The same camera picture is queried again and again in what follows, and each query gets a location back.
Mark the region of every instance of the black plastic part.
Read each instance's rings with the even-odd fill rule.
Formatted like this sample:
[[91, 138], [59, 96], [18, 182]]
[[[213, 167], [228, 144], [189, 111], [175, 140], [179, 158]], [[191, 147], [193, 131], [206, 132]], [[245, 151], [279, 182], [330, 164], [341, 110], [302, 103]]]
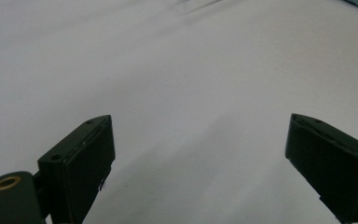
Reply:
[[0, 176], [0, 223], [45, 223], [31, 174], [16, 172]]
[[82, 223], [115, 159], [110, 116], [84, 122], [38, 160], [54, 223]]
[[340, 222], [358, 222], [358, 140], [294, 114], [285, 155]]

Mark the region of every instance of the white fabric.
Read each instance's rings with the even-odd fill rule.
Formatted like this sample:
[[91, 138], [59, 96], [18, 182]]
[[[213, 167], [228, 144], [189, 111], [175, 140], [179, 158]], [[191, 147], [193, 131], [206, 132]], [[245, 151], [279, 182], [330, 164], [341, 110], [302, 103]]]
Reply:
[[0, 1], [0, 175], [111, 114], [85, 223], [338, 223], [284, 146], [291, 113], [358, 138], [358, 8], [184, 4]]

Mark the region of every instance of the screw hole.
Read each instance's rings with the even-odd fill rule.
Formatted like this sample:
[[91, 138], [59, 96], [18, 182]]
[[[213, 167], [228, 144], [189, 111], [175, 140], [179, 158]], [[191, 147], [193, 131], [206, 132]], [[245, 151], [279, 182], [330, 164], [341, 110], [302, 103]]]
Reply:
[[0, 190], [10, 189], [20, 183], [21, 178], [13, 175], [0, 180]]
[[51, 157], [51, 159], [52, 159], [53, 161], [57, 161], [57, 160], [59, 160], [60, 158], [61, 158], [61, 155], [58, 155], [58, 154]]

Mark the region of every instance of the white surface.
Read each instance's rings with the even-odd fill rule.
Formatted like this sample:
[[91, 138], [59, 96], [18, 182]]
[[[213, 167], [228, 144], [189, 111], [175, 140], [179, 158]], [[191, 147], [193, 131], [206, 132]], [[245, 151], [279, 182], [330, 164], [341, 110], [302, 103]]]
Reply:
[[0, 175], [113, 116], [85, 223], [338, 223], [284, 158], [291, 113], [358, 138], [358, 8], [0, 1]]

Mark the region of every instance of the white table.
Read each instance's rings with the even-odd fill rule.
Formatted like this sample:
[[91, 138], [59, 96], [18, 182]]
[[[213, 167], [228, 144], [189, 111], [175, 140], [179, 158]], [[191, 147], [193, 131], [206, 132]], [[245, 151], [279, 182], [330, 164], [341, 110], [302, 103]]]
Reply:
[[338, 223], [284, 158], [291, 113], [358, 138], [357, 7], [0, 1], [0, 175], [113, 117], [85, 223]]

